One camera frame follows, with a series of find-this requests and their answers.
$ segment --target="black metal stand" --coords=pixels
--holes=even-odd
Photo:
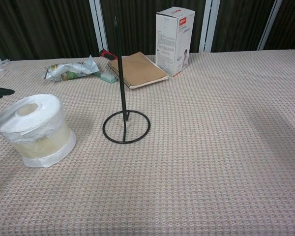
[[[151,128],[151,123],[150,123],[148,117],[146,115],[144,115],[143,113],[138,112],[138,111],[133,111],[133,110],[127,110],[126,98],[125,98],[125,95],[124,95],[123,70],[122,70],[122,59],[121,59],[121,55],[122,55],[121,54],[121,35],[120,35],[120,29],[119,29],[119,24],[118,24],[117,17],[115,17],[115,34],[116,34],[116,42],[117,42],[117,57],[118,57],[118,70],[119,70],[119,79],[120,79],[120,94],[121,94],[122,111],[112,114],[111,116],[109,116],[105,120],[105,122],[103,124],[103,133],[104,133],[104,135],[105,135],[105,137],[107,139],[109,139],[110,141],[112,141],[114,143],[129,144],[129,143],[134,143],[134,142],[139,141],[140,139],[144,138],[144,136],[148,134],[148,132],[149,132],[149,130]],[[112,117],[114,117],[115,115],[118,115],[120,113],[122,113],[122,115],[123,115],[123,127],[124,127],[123,128],[123,139],[122,139],[122,141],[112,139],[111,137],[109,137],[107,135],[106,130],[105,130],[107,122]],[[147,130],[142,136],[140,136],[140,137],[138,137],[138,138],[136,138],[134,140],[126,141],[126,131],[127,131],[126,122],[128,121],[130,113],[137,113],[137,114],[142,115],[147,120]]]

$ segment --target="black rod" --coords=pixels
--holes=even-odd
[[[126,98],[124,95],[124,83],[123,83],[123,71],[122,71],[122,53],[121,53],[121,35],[120,28],[117,16],[115,16],[115,35],[116,35],[116,43],[117,43],[117,58],[118,58],[118,71],[119,71],[119,79],[120,79],[120,93],[121,93],[121,104],[122,104],[122,115],[123,115],[123,141],[126,140],[126,121],[128,120],[127,116],[127,107],[126,107]]]

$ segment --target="dark curtain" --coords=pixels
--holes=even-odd
[[[1,59],[98,56],[89,0],[0,0]]]
[[[274,0],[221,0],[212,52],[256,50]]]
[[[295,49],[295,0],[283,0],[265,49]]]
[[[158,11],[172,6],[194,10],[195,20],[191,38],[191,52],[198,52],[205,0],[102,0],[102,12],[109,51],[116,53],[114,18],[120,21],[122,54],[138,51],[155,54],[155,18]]]

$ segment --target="white box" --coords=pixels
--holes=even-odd
[[[155,63],[170,76],[188,65],[195,12],[171,7],[156,13]]]

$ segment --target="notebook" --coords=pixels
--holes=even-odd
[[[110,61],[108,66],[119,75],[117,60]],[[122,68],[124,83],[130,89],[168,79],[168,74],[141,52],[122,58]]]

